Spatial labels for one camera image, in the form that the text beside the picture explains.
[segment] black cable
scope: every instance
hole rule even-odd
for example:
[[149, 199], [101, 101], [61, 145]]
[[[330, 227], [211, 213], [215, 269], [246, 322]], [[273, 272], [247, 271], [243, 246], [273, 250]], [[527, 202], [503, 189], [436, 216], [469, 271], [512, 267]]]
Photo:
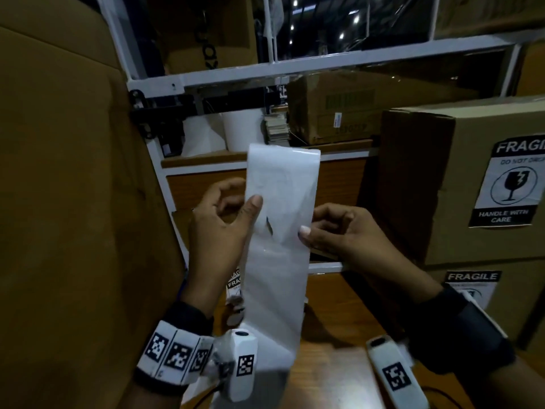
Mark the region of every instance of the black cable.
[[431, 386], [422, 386], [422, 391], [423, 392], [435, 392], [435, 393], [439, 393], [441, 396], [443, 396], [444, 398], [448, 399], [450, 401], [450, 403], [452, 403], [454, 406], [456, 406], [458, 409], [464, 409], [456, 400], [454, 400], [448, 393], [446, 392], [443, 392], [442, 390], [440, 389], [437, 389], [437, 388], [432, 388]]
[[219, 392], [222, 387], [223, 387], [223, 384], [220, 383], [214, 389], [212, 389], [210, 392], [206, 393], [206, 395], [204, 395], [201, 398], [201, 400], [199, 402], [197, 402], [197, 404], [195, 406], [193, 406], [193, 409], [197, 409], [197, 407], [199, 407], [199, 405], [201, 405], [206, 399], [208, 399], [210, 397], [210, 395], [213, 395], [215, 392]]

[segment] metal shelf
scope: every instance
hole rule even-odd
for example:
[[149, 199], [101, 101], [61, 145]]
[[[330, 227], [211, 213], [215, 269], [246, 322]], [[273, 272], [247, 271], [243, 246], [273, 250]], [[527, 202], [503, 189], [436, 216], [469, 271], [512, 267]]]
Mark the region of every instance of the metal shelf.
[[379, 48], [349, 53], [329, 54], [237, 68], [218, 68], [180, 75], [161, 76], [142, 80], [129, 79], [129, 91], [140, 90], [146, 98], [178, 95], [189, 88], [221, 86], [222, 84], [251, 83], [252, 87], [285, 84], [290, 76], [348, 66], [374, 64], [385, 61], [412, 59], [447, 53], [460, 53], [509, 47], [534, 41], [545, 36], [545, 31], [524, 30], [515, 33], [464, 37], [461, 39], [432, 40], [425, 43]]

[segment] wooden table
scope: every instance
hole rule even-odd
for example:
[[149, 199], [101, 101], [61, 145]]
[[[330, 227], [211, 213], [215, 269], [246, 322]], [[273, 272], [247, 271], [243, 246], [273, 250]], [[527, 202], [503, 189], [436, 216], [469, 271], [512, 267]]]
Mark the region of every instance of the wooden table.
[[[385, 330], [365, 307], [341, 274], [310, 275], [309, 304], [301, 335], [301, 349], [283, 395], [282, 409], [361, 409], [391, 407], [381, 391], [384, 406], [376, 400], [376, 386], [368, 370], [365, 342]], [[214, 332], [225, 332], [224, 299], [215, 313]], [[474, 409], [453, 375], [438, 376], [421, 364], [413, 368], [421, 386], [438, 388], [453, 397], [464, 409]], [[203, 394], [182, 406], [191, 409]], [[446, 398], [426, 393], [438, 409], [453, 409]], [[207, 408], [211, 398], [201, 407]]]

